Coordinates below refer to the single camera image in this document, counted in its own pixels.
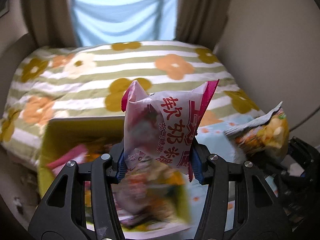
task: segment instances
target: bedspread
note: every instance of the bedspread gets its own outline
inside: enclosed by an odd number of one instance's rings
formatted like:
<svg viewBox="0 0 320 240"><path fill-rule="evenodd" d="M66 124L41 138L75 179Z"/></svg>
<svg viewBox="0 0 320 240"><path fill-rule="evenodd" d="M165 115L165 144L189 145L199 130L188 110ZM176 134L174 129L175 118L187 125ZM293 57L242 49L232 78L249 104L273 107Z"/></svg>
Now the bedspread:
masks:
<svg viewBox="0 0 320 240"><path fill-rule="evenodd" d="M198 130L200 143L210 141L212 134L219 141L226 127L263 114L217 57L199 45L144 41L78 49L43 47L15 72L1 122L1 143L36 168L50 119L124 115L121 98L135 79L148 93L189 91L220 79Z"/></svg>

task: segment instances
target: yellow flower pattern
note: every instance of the yellow flower pattern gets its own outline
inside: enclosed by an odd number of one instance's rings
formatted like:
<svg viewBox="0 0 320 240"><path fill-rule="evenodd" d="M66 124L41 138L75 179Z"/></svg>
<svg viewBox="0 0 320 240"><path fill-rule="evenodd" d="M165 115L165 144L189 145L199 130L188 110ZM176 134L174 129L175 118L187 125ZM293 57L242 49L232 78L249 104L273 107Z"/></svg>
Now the yellow flower pattern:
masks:
<svg viewBox="0 0 320 240"><path fill-rule="evenodd" d="M196 54L198 54L198 59L203 63L212 64L214 62L220 62L218 58L209 49L198 48L195 49Z"/></svg>
<svg viewBox="0 0 320 240"><path fill-rule="evenodd" d="M233 108L240 114L246 114L251 109L259 111L259 107L247 96L243 90L238 91L225 91L228 97L231 97Z"/></svg>
<svg viewBox="0 0 320 240"><path fill-rule="evenodd" d="M0 142L9 142L11 140L11 136L14 132L14 121L18 119L20 115L19 110L15 110L10 108L8 111L8 118L3 119L2 121L2 129L0 134Z"/></svg>
<svg viewBox="0 0 320 240"><path fill-rule="evenodd" d="M151 82L148 79L137 78L136 80L144 90L148 90L152 86ZM119 78L111 83L111 85L109 86L110 94L107 95L104 100L107 110L111 112L121 111L121 99L131 83L132 81L127 78Z"/></svg>
<svg viewBox="0 0 320 240"><path fill-rule="evenodd" d="M125 50L125 49L138 49L141 47L141 43L138 41L133 41L133 42L119 42L119 43L114 43L111 45L111 48L113 50Z"/></svg>
<svg viewBox="0 0 320 240"><path fill-rule="evenodd" d="M25 83L30 79L35 79L44 72L47 66L47 60L33 58L27 65L23 67L21 81Z"/></svg>

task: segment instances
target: red chinese text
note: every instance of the red chinese text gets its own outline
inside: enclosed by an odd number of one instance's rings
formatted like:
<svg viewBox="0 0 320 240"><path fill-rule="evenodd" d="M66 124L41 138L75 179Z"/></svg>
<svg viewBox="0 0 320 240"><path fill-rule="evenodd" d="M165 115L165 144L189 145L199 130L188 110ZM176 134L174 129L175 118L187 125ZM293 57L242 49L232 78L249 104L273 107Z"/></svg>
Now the red chinese text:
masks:
<svg viewBox="0 0 320 240"><path fill-rule="evenodd" d="M174 143L182 143L184 133L181 133L180 136L168 133L167 142L174 144Z"/></svg>
<svg viewBox="0 0 320 240"><path fill-rule="evenodd" d="M170 119L170 116L172 114L175 114L176 117L180 117L181 116L181 110L182 110L182 107L175 107L174 110L172 110L172 111L169 111L167 109L163 109L163 111L168 114L167 115L167 120Z"/></svg>
<svg viewBox="0 0 320 240"><path fill-rule="evenodd" d="M172 128L171 126L168 126L169 130L172 130L172 134L174 134L175 132L182 132L182 128L185 128L186 126L182 124L182 119L179 120L179 124L175 123L174 124L174 128Z"/></svg>
<svg viewBox="0 0 320 240"><path fill-rule="evenodd" d="M160 131L165 130L165 123L164 123L164 122L159 123L159 130L160 130Z"/></svg>
<svg viewBox="0 0 320 240"><path fill-rule="evenodd" d="M159 158L156 159L157 161L160 161L161 163L165 163L165 164L169 164L172 163L171 159L168 159L166 157L164 157L163 155L161 155Z"/></svg>
<svg viewBox="0 0 320 240"><path fill-rule="evenodd" d="M173 106L176 106L176 102L179 101L177 98L168 97L168 98L162 98L162 100L165 102L165 104L161 104L162 107L167 107L168 110L170 108L173 108Z"/></svg>
<svg viewBox="0 0 320 240"><path fill-rule="evenodd" d="M163 146L165 144L165 135L166 135L166 131L163 130L162 131L162 135L159 136L158 146L157 146L156 152L162 152L163 151Z"/></svg>
<svg viewBox="0 0 320 240"><path fill-rule="evenodd" d="M139 153L136 153L135 155L128 155L128 159L132 162L135 161Z"/></svg>
<svg viewBox="0 0 320 240"><path fill-rule="evenodd" d="M169 148L167 151L164 151L165 155L167 156L168 159L174 158L175 156L180 155L180 153L178 153L179 149L176 147L172 147Z"/></svg>
<svg viewBox="0 0 320 240"><path fill-rule="evenodd" d="M189 165L189 151L182 153L181 159L177 166L188 166Z"/></svg>
<svg viewBox="0 0 320 240"><path fill-rule="evenodd" d="M191 145L193 138L195 136L197 121L199 119L200 111L195 109L195 102L189 101L190 105L190 114L189 114L189 123L187 124L188 133L184 139L186 145Z"/></svg>

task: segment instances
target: candy bag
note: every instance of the candy bag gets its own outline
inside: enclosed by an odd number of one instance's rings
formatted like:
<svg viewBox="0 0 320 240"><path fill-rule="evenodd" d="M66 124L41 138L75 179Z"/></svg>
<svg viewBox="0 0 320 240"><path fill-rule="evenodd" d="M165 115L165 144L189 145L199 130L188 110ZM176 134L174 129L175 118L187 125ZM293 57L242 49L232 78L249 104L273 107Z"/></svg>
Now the candy bag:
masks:
<svg viewBox="0 0 320 240"><path fill-rule="evenodd" d="M188 174L189 151L200 121L218 85L148 94L133 81L121 102L125 163L132 171L145 155Z"/></svg>
<svg viewBox="0 0 320 240"><path fill-rule="evenodd" d="M189 203L181 172L144 156L135 169L112 185L116 210L124 229L154 231L178 223L176 232L189 228Z"/></svg>
<svg viewBox="0 0 320 240"><path fill-rule="evenodd" d="M288 151L289 127L281 104L264 116L226 130L225 134L248 156L264 150L277 162L282 161Z"/></svg>
<svg viewBox="0 0 320 240"><path fill-rule="evenodd" d="M54 162L48 163L47 167L52 170L52 173L57 176L62 170L64 165L70 161L74 160L78 164L86 162L86 155L88 154L88 149L84 144L79 144L76 147L72 148L66 154L61 156L59 159Z"/></svg>

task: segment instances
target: white flower pattern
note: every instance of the white flower pattern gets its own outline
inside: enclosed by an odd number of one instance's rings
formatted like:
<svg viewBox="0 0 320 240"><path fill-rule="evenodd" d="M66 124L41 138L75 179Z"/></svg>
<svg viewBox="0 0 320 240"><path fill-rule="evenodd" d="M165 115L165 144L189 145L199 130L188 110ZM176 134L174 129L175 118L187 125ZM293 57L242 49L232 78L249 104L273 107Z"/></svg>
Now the white flower pattern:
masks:
<svg viewBox="0 0 320 240"><path fill-rule="evenodd" d="M54 113L54 118L68 118L70 117L67 110L57 111Z"/></svg>
<svg viewBox="0 0 320 240"><path fill-rule="evenodd" d="M92 53L82 52L76 54L73 59L66 64L64 71L68 73L69 78L76 79L96 67L96 63L93 59L94 54Z"/></svg>

